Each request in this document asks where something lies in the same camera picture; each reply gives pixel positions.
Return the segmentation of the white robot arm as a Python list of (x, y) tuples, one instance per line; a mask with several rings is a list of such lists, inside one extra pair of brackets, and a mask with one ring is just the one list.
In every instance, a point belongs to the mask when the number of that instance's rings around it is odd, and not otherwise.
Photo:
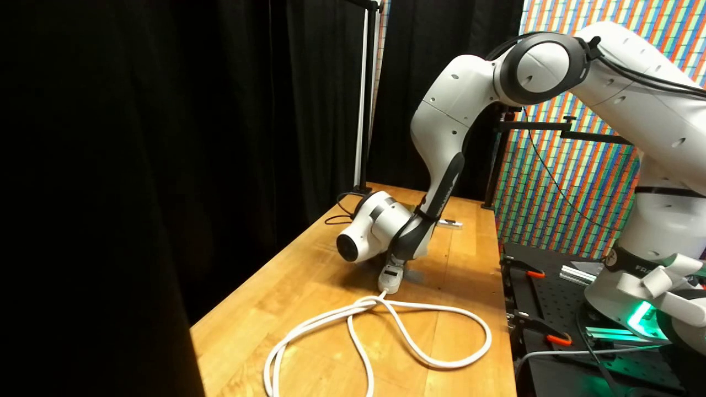
[(703, 270), (706, 98), (666, 55), (633, 31), (596, 22), (573, 34), (536, 31), (497, 58), (455, 58), (419, 102), (411, 139), (430, 173), (413, 210), (390, 193), (360, 200), (335, 237), (348, 262), (386, 258), (379, 281), (397, 288), (427, 244), (464, 170), (464, 145), (493, 103), (534, 105), (575, 95), (643, 155), (636, 204), (585, 299), (643, 337), (706, 352)]

